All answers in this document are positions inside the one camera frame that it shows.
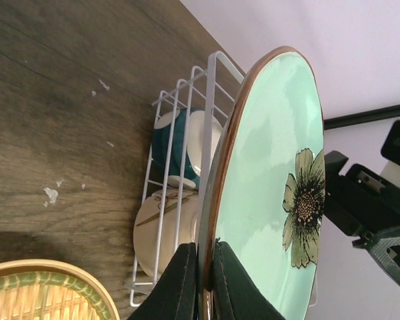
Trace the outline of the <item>bamboo pattern plate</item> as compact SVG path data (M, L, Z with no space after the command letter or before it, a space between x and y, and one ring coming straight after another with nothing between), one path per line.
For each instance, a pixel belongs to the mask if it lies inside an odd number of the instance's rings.
M0 319L119 319L90 273L50 259L0 263Z

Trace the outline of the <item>cream and blue bowl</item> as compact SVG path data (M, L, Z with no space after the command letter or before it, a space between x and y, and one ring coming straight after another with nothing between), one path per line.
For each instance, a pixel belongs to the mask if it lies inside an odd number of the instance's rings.
M153 130L152 158L161 174L169 164L167 183L178 188L198 189L201 176L201 157L205 112L200 109L178 109L162 115Z

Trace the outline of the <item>white wire dish rack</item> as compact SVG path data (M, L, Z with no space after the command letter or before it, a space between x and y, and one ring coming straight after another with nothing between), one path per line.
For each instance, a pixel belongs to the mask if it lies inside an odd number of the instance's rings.
M132 294L148 295L177 247L193 242L208 283L216 241L230 246L285 318L303 319L325 202L323 118L313 70L291 47L246 75L222 52L162 92L135 218Z

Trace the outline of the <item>mint green flower plate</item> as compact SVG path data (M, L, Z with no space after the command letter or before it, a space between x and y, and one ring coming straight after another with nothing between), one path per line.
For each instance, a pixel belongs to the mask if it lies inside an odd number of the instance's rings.
M197 247L199 318L215 319L219 239L283 319L303 319L324 204L323 113L315 76L298 50L279 47L246 74L210 166Z

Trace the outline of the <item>right black frame post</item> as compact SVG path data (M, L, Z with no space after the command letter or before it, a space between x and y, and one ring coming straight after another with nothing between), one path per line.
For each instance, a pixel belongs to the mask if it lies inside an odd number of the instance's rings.
M400 117L400 105L344 115L324 120L324 130L338 129Z

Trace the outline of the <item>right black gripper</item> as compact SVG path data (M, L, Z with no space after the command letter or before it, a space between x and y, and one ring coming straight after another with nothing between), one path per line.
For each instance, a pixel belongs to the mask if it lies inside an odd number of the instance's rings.
M400 188L360 164L340 174L347 162L325 155L325 216L400 286Z

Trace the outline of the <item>cream shallow bowl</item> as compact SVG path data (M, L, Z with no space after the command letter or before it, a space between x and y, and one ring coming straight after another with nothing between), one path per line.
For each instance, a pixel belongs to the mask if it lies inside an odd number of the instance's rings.
M166 190L165 202L161 202L162 191L158 190L146 198L135 218L133 246L138 264L152 277L160 277L169 264L175 247L196 240L198 193L182 192L181 207L178 208L177 189Z

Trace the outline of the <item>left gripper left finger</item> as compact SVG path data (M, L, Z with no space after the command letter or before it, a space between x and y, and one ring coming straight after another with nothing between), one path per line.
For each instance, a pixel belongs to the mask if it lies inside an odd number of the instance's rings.
M129 320L193 319L196 286L196 245L183 243L178 246L152 292Z

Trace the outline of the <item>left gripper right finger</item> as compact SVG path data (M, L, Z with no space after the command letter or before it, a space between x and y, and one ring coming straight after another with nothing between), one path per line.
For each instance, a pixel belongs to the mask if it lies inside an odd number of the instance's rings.
M213 297L216 319L284 318L260 293L231 246L219 239L213 252Z

